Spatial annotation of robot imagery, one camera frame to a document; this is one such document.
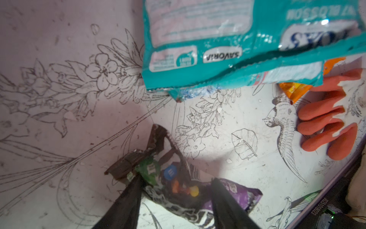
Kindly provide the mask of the dark M&M's chocolate packet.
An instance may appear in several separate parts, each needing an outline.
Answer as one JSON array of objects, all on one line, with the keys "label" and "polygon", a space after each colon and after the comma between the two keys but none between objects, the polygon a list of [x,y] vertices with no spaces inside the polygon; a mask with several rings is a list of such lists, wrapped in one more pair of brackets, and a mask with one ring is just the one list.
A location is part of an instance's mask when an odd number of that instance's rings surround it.
[{"label": "dark M&M's chocolate packet", "polygon": [[[146,196],[172,214],[202,229],[216,229],[211,201],[211,182],[217,177],[196,177],[169,132],[153,125],[146,150],[135,150],[110,166],[106,174],[127,186],[137,175],[144,179]],[[218,178],[249,215],[262,197],[258,189]]]}]

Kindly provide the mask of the teal mint candy bag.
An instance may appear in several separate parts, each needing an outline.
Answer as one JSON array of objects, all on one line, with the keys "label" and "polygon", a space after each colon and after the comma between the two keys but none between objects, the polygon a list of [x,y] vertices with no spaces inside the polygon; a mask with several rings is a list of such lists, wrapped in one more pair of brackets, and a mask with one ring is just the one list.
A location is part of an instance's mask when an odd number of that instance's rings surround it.
[{"label": "teal mint candy bag", "polygon": [[147,90],[178,100],[261,84],[320,86],[366,50],[365,1],[144,1]]}]

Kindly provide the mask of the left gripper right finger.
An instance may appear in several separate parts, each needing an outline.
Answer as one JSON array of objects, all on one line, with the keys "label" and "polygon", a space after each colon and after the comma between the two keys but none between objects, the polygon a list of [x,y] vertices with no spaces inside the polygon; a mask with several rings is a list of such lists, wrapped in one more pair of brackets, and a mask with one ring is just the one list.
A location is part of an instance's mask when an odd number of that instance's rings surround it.
[{"label": "left gripper right finger", "polygon": [[211,182],[211,201],[217,229],[259,229],[218,178]]}]

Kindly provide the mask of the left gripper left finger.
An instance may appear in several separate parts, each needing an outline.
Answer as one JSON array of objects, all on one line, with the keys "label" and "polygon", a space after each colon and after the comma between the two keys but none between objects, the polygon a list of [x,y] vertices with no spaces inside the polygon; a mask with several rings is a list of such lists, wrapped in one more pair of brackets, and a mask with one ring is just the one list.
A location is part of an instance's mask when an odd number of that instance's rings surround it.
[{"label": "left gripper left finger", "polygon": [[93,229],[136,229],[143,189],[144,179],[135,176]]}]

